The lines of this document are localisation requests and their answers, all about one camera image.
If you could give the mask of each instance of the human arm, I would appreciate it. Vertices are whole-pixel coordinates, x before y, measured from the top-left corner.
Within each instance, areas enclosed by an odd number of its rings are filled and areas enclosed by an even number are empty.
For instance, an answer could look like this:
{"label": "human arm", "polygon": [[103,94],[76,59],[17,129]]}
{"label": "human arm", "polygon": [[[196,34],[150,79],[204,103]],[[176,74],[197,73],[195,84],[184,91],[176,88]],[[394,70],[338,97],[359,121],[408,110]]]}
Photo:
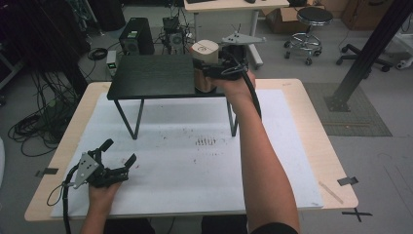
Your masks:
{"label": "human arm", "polygon": [[95,188],[89,186],[89,209],[83,222],[82,234],[101,234],[109,216],[113,199],[121,186],[121,182],[109,187]]}
{"label": "human arm", "polygon": [[[251,82],[255,77],[248,72]],[[291,185],[265,132],[243,79],[210,80],[222,87],[240,125],[244,201],[249,230],[271,222],[299,231],[298,212]]]}

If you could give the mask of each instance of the table top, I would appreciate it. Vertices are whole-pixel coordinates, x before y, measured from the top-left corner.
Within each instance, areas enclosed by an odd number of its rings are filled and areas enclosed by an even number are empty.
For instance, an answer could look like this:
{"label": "table top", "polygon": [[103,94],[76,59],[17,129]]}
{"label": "table top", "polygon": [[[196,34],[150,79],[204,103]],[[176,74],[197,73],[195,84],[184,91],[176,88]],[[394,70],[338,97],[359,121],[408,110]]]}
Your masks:
{"label": "table top", "polygon": [[[53,207],[46,201],[51,191],[64,179],[67,165],[76,151],[80,137],[91,118],[97,99],[108,92],[111,83],[92,83],[88,86],[63,139],[58,146],[49,168],[57,168],[56,175],[44,175],[25,213],[28,221],[56,220],[51,218]],[[316,180],[319,184],[324,209],[354,208],[358,200],[353,188],[341,186],[337,179],[346,174],[325,134],[319,117],[314,110],[302,83],[297,79],[258,79],[257,89],[281,89],[289,105],[297,132],[308,156]],[[57,193],[51,198],[55,201]]]}
{"label": "table top", "polygon": [[201,98],[223,97],[194,88],[191,56],[125,56],[119,64],[107,98]]}
{"label": "table top", "polygon": [[185,9],[189,13],[211,12],[211,11],[238,11],[259,10],[266,8],[288,7],[287,0],[256,0],[255,3],[247,3],[245,0],[215,0],[209,2],[189,4],[184,1]]}

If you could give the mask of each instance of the human hand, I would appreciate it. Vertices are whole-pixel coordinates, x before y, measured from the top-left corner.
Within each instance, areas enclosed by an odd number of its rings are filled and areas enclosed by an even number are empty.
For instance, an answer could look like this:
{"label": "human hand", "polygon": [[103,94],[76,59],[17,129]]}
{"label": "human hand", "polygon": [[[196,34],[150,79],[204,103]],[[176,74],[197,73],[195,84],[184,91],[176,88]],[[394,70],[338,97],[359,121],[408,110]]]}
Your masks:
{"label": "human hand", "polygon": [[112,208],[113,199],[122,182],[114,183],[109,187],[96,188],[89,186],[88,213],[108,216]]}
{"label": "human hand", "polygon": [[[255,75],[251,71],[248,71],[246,74],[255,88]],[[235,81],[212,79],[210,77],[207,77],[207,79],[213,85],[221,87],[224,90],[225,97],[232,104],[236,113],[237,110],[239,110],[239,108],[246,103],[253,104],[251,93],[244,79],[238,79]]]}

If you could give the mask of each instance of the table leg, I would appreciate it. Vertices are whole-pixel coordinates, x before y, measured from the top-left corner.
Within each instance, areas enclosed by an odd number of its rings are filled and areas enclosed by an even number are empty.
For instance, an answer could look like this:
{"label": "table leg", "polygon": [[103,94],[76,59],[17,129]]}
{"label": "table leg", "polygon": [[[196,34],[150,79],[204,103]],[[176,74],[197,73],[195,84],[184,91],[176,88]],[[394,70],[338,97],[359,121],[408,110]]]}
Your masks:
{"label": "table leg", "polygon": [[[252,13],[251,29],[249,31],[250,36],[255,36],[255,30],[256,30],[257,22],[258,22],[258,14],[259,14],[259,10],[254,10]],[[252,44],[248,45],[248,49],[253,59],[253,63],[255,64],[255,69],[258,69],[258,67],[264,65],[264,62],[259,56],[258,51],[255,48],[255,45],[252,45]]]}
{"label": "table leg", "polygon": [[228,100],[227,100],[227,108],[228,108],[228,117],[230,118],[231,136],[234,137],[237,134],[238,119],[236,115],[235,121],[233,122],[231,104],[230,102],[228,102]]}
{"label": "table leg", "polygon": [[124,113],[124,110],[121,107],[121,104],[116,99],[114,101],[115,101],[116,107],[119,110],[119,113],[121,114],[122,119],[124,120],[125,125],[127,126],[128,131],[131,134],[131,138],[132,139],[137,139],[137,133],[139,132],[140,119],[142,118],[142,109],[143,109],[143,104],[145,102],[145,99],[142,99],[140,101],[139,113],[137,114],[136,127],[134,128],[134,132],[131,130],[131,125],[128,122],[127,117],[125,116],[125,113]]}

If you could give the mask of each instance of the cardboard box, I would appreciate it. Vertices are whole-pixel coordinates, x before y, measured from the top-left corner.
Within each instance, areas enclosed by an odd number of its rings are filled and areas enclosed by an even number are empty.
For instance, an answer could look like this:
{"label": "cardboard box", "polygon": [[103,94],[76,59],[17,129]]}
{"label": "cardboard box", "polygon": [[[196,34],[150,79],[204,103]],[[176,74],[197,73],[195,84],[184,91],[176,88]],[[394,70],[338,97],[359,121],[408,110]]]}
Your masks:
{"label": "cardboard box", "polygon": [[323,5],[334,18],[340,19],[346,10],[350,0],[319,0],[319,4]]}
{"label": "cardboard box", "polygon": [[274,33],[305,32],[308,25],[297,19],[297,11],[302,8],[279,8],[266,15],[266,22]]}
{"label": "cardboard box", "polygon": [[393,0],[350,0],[342,16],[350,30],[374,30]]}

